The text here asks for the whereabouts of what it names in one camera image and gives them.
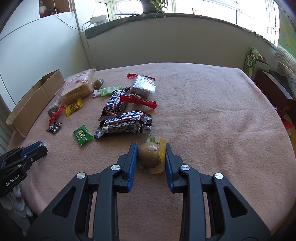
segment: green candy packet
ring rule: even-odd
[[[90,140],[93,138],[93,136],[90,134],[90,132],[87,130],[85,125],[78,128],[73,132],[73,134],[76,136],[79,145],[81,146],[84,142]]]
[[[116,87],[107,87],[107,88],[100,89],[100,93],[101,93],[101,96],[111,95],[113,91],[120,90],[120,89],[122,89],[121,85]]]

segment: window sill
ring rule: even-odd
[[[195,14],[186,14],[186,13],[166,13],[165,15],[166,15],[167,18],[169,18],[169,17],[186,17],[186,18],[210,19],[210,20],[214,20],[214,21],[217,21],[217,22],[221,22],[221,23],[225,23],[225,24],[234,26],[236,28],[241,28],[241,29],[243,29],[243,30],[245,30],[247,32],[256,34],[256,32],[254,32],[254,31],[248,30],[248,29],[240,27],[240,26],[238,26],[236,24],[229,23],[229,22],[226,22],[224,20],[217,19],[217,18],[211,18],[211,17],[202,16],[202,15],[195,15]],[[108,30],[116,28],[116,27],[118,27],[118,26],[120,26],[122,24],[141,21],[141,20],[147,19],[147,18],[164,18],[164,16],[162,15],[162,13],[158,13],[157,16],[155,17],[154,13],[149,13],[149,14],[139,14],[139,15],[135,15],[135,16],[130,16],[130,17],[126,17],[126,18],[120,18],[120,19],[112,20],[112,21],[109,21],[107,23],[102,23],[100,25],[93,26],[91,28],[86,29],[85,30],[85,36],[86,36],[87,39],[91,39],[91,38],[94,38],[95,36],[97,36],[97,35],[99,35],[101,33],[104,33],[104,32],[106,32]],[[267,39],[265,39],[263,37],[262,37],[262,39],[266,43],[271,45],[276,50],[277,46],[275,46],[273,43],[269,42]]]

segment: red candy wrapper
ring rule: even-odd
[[[126,77],[134,80],[134,83],[129,91],[120,96],[120,101],[142,104],[155,109],[157,107],[154,97],[156,92],[155,78],[138,74],[127,74]]]
[[[49,122],[48,122],[48,124],[51,126],[52,125],[52,123],[53,123],[53,121],[56,119],[56,117],[63,111],[65,109],[65,106],[63,106],[63,105],[61,105],[60,107],[59,107],[59,109],[56,111],[56,112],[53,112],[52,113],[52,116],[51,116],[51,118],[50,118],[50,120],[49,120]]]

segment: candy wrapper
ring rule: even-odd
[[[65,104],[62,99],[57,99],[47,110],[49,126],[57,118],[57,116],[65,109]]]
[[[150,133],[152,117],[150,114],[142,111],[132,111],[123,113],[116,118],[104,120],[94,135],[99,139],[103,134],[105,136],[119,133]]]
[[[102,88],[99,90],[94,90],[93,91],[93,97],[97,97],[97,96],[105,96],[105,95],[112,95],[112,93],[115,90],[121,90],[122,86],[116,86],[116,87],[107,87],[107,88]]]
[[[82,104],[82,99],[79,98],[77,103],[73,103],[69,106],[66,107],[66,116],[68,117],[69,115],[71,115],[74,111],[76,111],[77,109],[81,108],[83,106]]]
[[[81,146],[84,142],[91,140],[93,136],[90,134],[90,132],[87,130],[85,125],[78,128],[73,132],[73,134],[76,136],[79,145]]]
[[[165,170],[165,144],[166,139],[162,137],[150,137],[146,142],[153,142],[160,146],[159,151],[159,165],[155,167],[144,167],[138,163],[139,168],[146,174],[158,174]]]
[[[58,129],[61,127],[62,123],[53,122],[51,126],[46,130],[55,134]]]
[[[134,104],[146,105],[152,109],[157,107],[154,94],[156,92],[155,78],[138,75],[127,74],[130,80],[134,80],[131,89],[120,97],[121,101]]]
[[[129,89],[130,87],[127,87],[123,88],[122,90],[116,90],[113,92],[111,98],[102,111],[102,115],[99,118],[99,121],[104,121],[122,115],[123,110],[126,107],[126,102],[120,101],[120,96],[126,93]]]

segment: cardboard box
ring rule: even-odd
[[[19,101],[8,116],[6,123],[26,137],[42,110],[55,93],[64,85],[64,78],[59,70],[42,77]]]

